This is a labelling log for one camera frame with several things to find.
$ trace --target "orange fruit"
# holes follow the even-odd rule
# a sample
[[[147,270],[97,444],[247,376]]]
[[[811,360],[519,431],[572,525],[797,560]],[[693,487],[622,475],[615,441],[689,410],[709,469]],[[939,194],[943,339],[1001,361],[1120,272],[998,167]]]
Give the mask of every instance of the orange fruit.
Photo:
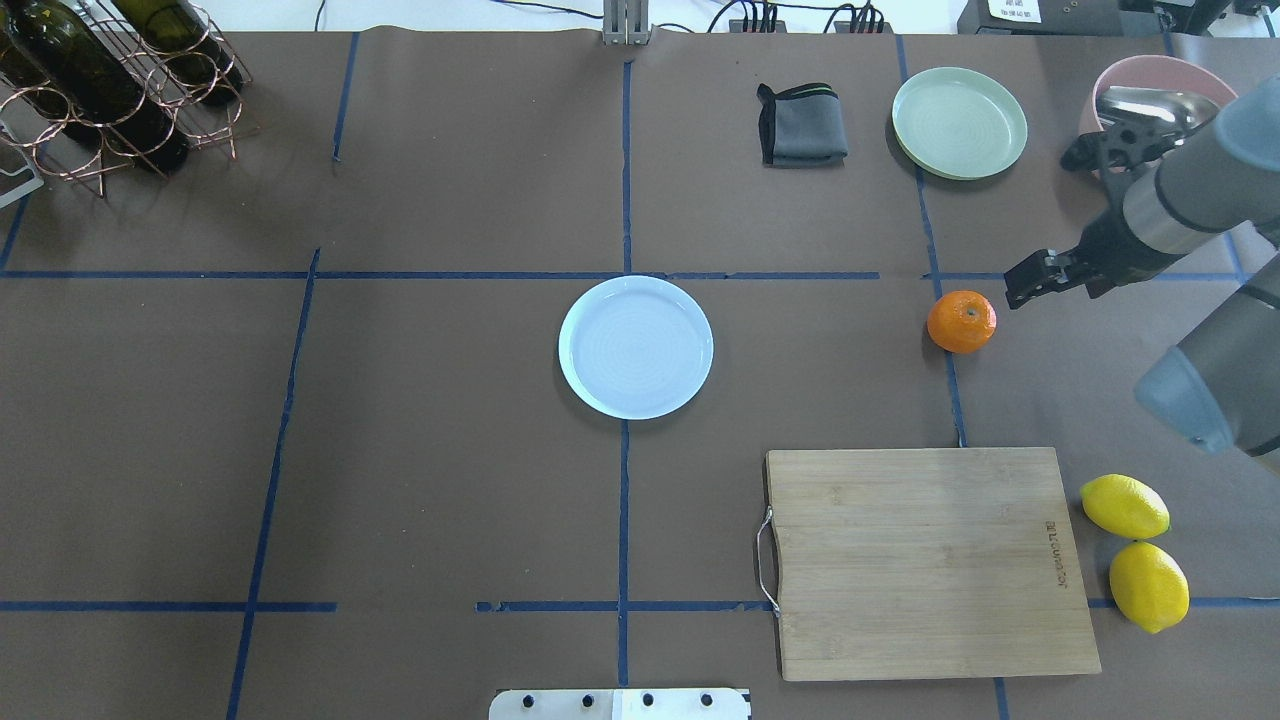
[[[996,309],[980,292],[957,290],[933,305],[927,327],[942,350],[973,352],[996,334]]]

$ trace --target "green wine bottle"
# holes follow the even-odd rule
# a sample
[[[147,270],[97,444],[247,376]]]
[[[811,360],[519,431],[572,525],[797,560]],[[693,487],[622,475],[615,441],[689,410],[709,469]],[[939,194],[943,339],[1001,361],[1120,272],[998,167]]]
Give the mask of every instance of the green wine bottle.
[[[124,19],[138,31],[142,40],[165,54],[178,54],[165,63],[179,82],[191,87],[204,87],[214,82],[218,68],[227,73],[225,82],[236,90],[244,87],[244,77],[232,65],[232,59],[209,36],[209,28],[187,0],[111,0]],[[200,53],[197,58],[191,53]],[[223,106],[236,99],[225,86],[214,87],[201,97],[201,102]]]
[[[6,27],[13,44],[83,118],[111,126],[114,133],[104,132],[109,145],[141,152],[134,160],[141,168],[170,173],[182,167],[189,149],[187,137],[70,8],[56,0],[0,0],[0,5],[9,10]]]
[[[40,72],[40,68],[13,46],[9,33],[4,31],[8,19],[8,13],[0,8],[0,77],[4,77],[5,82],[14,90],[36,87],[49,82],[45,73]],[[69,114],[67,100],[56,92],[27,92],[22,99],[50,122],[61,122]],[[82,126],[76,120],[68,122],[63,133],[91,152],[96,152],[102,145],[102,133],[97,128]]]

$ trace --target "yellow lemon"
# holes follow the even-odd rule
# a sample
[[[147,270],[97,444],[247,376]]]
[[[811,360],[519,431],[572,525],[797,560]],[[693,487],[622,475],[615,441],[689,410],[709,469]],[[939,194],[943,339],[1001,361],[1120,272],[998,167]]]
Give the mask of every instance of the yellow lemon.
[[[1111,561],[1111,596],[1124,616],[1156,634],[1187,616],[1192,596],[1183,569],[1149,542],[1134,542]]]
[[[1128,475],[1102,475],[1080,488],[1084,514],[1108,533],[1147,539],[1169,529],[1169,509],[1160,495]]]

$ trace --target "wooden cutting board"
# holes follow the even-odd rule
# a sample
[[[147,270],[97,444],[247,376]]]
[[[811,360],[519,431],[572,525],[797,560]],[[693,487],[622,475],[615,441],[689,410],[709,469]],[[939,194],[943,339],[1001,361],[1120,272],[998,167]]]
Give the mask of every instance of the wooden cutting board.
[[[786,680],[1100,673],[1051,447],[774,450]]]

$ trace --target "brown tabletop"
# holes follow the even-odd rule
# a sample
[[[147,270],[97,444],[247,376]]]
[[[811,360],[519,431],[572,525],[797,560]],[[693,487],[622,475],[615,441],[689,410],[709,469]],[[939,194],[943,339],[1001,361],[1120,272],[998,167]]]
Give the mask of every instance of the brown tabletop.
[[[1274,714],[1280,602],[1254,598],[1280,596],[1280,483],[1132,398],[1265,241],[1004,310],[975,355],[923,334],[938,292],[1004,307],[1004,270],[1075,245],[1103,197],[1057,155],[1098,72],[1160,38],[233,41],[265,127],[238,161],[0,211],[0,716],[463,719],[504,688],[627,685],[745,688],[762,719]],[[1171,49],[1242,92],[1280,69],[1265,40]],[[890,104],[936,65],[1016,96],[1011,169],[906,160]],[[849,158],[764,168],[755,86],[814,81]],[[627,273],[716,333],[657,420],[595,413],[557,363],[570,305]],[[961,442],[1057,448],[1102,674],[783,683],[764,452]],[[1103,473],[1171,509],[1193,607],[1160,635],[1108,602],[1123,541],[1078,505]]]

